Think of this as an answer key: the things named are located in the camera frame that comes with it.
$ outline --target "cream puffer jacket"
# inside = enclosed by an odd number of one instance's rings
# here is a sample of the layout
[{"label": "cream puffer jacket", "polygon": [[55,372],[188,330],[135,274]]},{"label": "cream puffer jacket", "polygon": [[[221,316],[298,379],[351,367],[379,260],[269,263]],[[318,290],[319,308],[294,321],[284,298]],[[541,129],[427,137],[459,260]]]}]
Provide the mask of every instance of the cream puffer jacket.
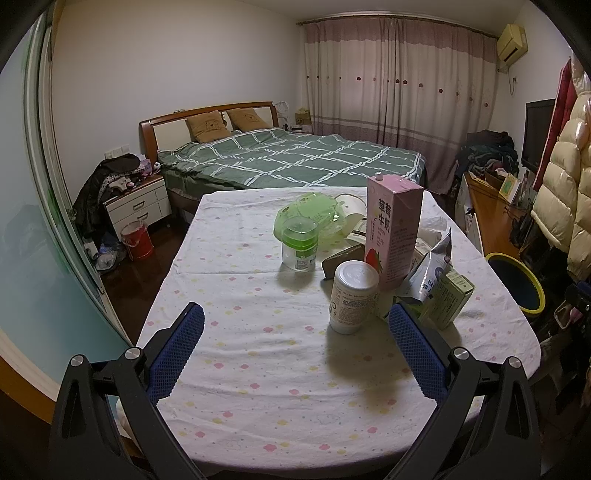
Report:
[{"label": "cream puffer jacket", "polygon": [[568,252],[575,280],[591,274],[591,80],[573,58],[577,91],[570,120],[550,155],[531,216],[550,244]]}]

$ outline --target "curtain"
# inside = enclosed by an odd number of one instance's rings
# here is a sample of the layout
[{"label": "curtain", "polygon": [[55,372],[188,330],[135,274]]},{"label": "curtain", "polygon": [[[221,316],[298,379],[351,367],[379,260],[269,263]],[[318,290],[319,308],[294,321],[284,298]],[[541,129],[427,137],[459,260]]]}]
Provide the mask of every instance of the curtain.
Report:
[{"label": "curtain", "polygon": [[491,120],[496,39],[409,18],[348,17],[305,27],[314,133],[418,151],[427,187],[447,193],[466,134]]}]

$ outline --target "yellow trash can rim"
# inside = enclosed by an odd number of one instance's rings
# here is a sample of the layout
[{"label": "yellow trash can rim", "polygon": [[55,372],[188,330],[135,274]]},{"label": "yellow trash can rim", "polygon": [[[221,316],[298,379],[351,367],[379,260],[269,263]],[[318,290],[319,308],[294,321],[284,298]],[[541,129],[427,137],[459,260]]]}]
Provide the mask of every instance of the yellow trash can rim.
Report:
[{"label": "yellow trash can rim", "polygon": [[530,316],[536,316],[536,315],[539,315],[540,313],[542,313],[542,311],[546,307],[546,295],[544,294],[544,289],[542,288],[540,281],[533,274],[533,272],[529,268],[527,268],[527,266],[523,262],[517,260],[516,258],[514,258],[510,255],[502,254],[500,252],[492,252],[492,253],[488,254],[485,257],[486,262],[488,263],[489,259],[493,258],[493,257],[502,257],[506,262],[513,264],[517,268],[519,268],[530,279],[531,284],[534,286],[536,292],[538,293],[538,298],[540,299],[539,308],[537,308],[535,310],[531,310],[531,309],[526,309],[525,307],[522,307],[521,305],[519,305],[519,308],[521,309],[521,311],[527,315],[530,315]]}]

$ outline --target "floral tablecloth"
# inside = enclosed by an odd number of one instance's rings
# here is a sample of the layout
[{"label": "floral tablecloth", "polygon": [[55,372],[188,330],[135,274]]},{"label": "floral tablecloth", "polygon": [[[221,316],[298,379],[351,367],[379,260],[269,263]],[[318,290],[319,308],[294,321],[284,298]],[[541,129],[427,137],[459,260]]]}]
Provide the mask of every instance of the floral tablecloth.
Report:
[{"label": "floral tablecloth", "polygon": [[[366,196],[362,188],[316,190]],[[139,337],[144,346],[188,301],[205,310],[205,332],[158,409],[206,474],[237,469],[327,478],[369,471],[398,459],[435,407],[383,321],[371,320],[350,336],[329,328],[332,282],[323,281],[320,262],[344,243],[321,247],[313,273],[296,274],[281,264],[275,214],[303,193],[205,196]],[[455,269],[476,285],[443,336],[477,359],[502,362],[516,355],[531,376],[540,348],[525,317],[425,192],[421,224],[441,218],[452,229]],[[479,406],[475,399],[471,416]],[[119,415],[126,426],[121,409]]]}]

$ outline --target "wooden desk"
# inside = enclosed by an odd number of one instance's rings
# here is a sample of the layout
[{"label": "wooden desk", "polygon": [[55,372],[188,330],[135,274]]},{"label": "wooden desk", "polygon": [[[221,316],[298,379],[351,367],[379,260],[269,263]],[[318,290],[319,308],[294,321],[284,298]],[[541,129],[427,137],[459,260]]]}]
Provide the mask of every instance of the wooden desk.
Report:
[{"label": "wooden desk", "polygon": [[472,180],[465,174],[472,207],[478,219],[480,238],[482,240],[482,254],[487,256],[493,252],[500,252],[514,258],[519,258],[519,250],[509,240],[514,218],[519,218],[525,212],[510,206],[498,192]]}]

